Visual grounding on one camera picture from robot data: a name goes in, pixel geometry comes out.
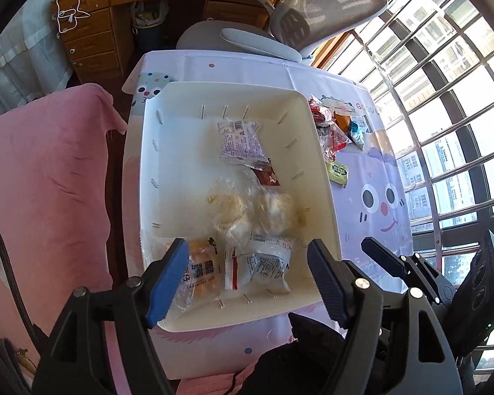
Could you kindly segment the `orange white oat bar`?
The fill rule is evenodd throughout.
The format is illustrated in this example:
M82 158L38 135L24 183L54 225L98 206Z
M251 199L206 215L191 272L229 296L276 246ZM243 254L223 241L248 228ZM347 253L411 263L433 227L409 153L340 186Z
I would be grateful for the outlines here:
M352 103L323 96L320 102L332 112L335 124L361 151L368 147L367 135L372 133L371 123L365 113L359 112Z

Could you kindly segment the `dark red snack bar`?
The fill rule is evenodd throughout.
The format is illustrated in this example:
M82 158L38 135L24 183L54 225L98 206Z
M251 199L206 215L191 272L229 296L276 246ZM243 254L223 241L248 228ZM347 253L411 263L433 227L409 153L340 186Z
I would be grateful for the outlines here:
M258 180L258 183L264 187L280 186L277 175L273 170L273 167L268 165L262 165L258 169L253 170L254 176Z

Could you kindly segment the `red clear snack bag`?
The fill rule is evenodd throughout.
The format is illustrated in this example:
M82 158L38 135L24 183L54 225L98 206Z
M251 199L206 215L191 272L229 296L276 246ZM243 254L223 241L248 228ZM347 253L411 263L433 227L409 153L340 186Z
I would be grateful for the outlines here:
M313 95L308 100L324 161L336 160L336 155L350 143L350 138L335 121L334 113Z

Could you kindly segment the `clear bag flaky pastry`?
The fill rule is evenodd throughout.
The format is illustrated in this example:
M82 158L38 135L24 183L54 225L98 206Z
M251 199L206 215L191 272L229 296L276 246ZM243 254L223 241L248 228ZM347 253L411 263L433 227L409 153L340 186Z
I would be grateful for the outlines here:
M207 194L208 215L213 229L225 243L245 246L252 234L248 197L230 179L219 177Z

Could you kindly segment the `white plastic storage bin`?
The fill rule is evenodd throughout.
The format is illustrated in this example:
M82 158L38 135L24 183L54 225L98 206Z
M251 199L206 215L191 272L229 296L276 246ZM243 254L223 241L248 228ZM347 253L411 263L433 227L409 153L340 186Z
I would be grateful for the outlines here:
M146 103L139 187L144 264L177 238L188 266L168 332L236 326L319 301L307 264L315 239L339 241L326 165L299 92L178 82Z

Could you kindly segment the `pink bed blanket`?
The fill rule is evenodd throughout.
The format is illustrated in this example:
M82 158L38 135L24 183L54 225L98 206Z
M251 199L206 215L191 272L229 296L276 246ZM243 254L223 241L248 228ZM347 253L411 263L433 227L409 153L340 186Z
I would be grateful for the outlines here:
M106 135L125 131L88 83L0 115L0 232L31 320L50 332L70 294L112 286Z

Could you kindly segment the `white lace covered furniture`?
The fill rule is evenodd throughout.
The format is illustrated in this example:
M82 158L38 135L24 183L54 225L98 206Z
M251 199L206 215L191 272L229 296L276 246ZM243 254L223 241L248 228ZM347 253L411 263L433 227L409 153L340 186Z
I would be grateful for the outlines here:
M27 0L0 36L0 115L64 89L72 75L52 0Z

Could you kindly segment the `orange biscuit snack pack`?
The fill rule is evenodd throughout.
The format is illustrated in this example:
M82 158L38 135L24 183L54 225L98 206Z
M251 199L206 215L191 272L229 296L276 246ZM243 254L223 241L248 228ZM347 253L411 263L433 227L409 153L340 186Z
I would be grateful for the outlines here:
M172 307L188 312L218 298L222 290L221 261L216 241L189 240L189 261L174 296Z

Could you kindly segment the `wooden desk with drawers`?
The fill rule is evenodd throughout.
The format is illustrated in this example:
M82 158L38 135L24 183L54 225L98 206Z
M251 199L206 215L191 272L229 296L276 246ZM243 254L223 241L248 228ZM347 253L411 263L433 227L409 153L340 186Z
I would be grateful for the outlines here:
M139 55L175 47L200 20L268 23L255 0L56 0L53 12L78 80L103 86L122 81Z

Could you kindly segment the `grey mesh office chair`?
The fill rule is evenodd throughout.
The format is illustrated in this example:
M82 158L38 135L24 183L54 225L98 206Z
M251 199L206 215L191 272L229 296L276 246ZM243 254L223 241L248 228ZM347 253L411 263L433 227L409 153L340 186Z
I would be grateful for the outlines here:
M381 15L387 0L257 0L269 14L268 27L202 20L177 41L178 50L211 50L258 54L307 63L326 40Z

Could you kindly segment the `green pastry packet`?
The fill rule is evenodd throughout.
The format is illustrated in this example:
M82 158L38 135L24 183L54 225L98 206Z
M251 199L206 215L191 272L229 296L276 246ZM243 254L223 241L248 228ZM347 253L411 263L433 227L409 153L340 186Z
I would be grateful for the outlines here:
M345 188L349 180L348 168L338 161L331 161L326 165L329 179L339 186Z

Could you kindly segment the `blueberry bread package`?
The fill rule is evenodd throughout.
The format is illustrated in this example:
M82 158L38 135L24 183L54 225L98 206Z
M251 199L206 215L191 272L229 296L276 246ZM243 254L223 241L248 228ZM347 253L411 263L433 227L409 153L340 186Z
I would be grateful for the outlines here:
M218 122L221 161L256 170L268 165L269 159L258 136L259 126L258 122L249 120Z

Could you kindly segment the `metal window security grille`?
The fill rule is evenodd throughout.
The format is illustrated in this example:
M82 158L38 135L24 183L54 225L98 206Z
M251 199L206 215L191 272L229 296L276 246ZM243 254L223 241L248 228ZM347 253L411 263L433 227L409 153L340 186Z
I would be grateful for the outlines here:
M460 285L494 233L494 30L470 0L387 0L315 65L366 88L409 201L413 245Z

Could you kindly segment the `white printed snack bag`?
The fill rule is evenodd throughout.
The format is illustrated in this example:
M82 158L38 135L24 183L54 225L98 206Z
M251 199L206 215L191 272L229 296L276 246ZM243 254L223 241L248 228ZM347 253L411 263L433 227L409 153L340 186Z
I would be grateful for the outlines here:
M295 237L253 234L244 246L225 248L225 289L238 291L257 284L271 293L290 293L286 282Z

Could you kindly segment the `cartoon purple tablecloth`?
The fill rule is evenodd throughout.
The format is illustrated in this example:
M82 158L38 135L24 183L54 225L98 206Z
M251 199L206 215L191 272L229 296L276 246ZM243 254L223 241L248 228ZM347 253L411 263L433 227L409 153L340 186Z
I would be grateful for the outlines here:
M219 51L172 50L145 54L122 90L132 98L123 166L123 228L128 270L143 271L139 227L139 166L146 102L170 81L213 81L295 90L305 97L328 97L362 111L371 128L369 149L349 145L336 159L349 169L346 186L333 183L335 215L343 259L349 259L382 288L400 292L392 278L361 250L361 240L374 236L399 255L413 252L410 220L399 165L370 93L349 79L320 69L258 55ZM195 332L151 333L168 378L220 375L240 370L262 353L291 339L285 314L237 326Z

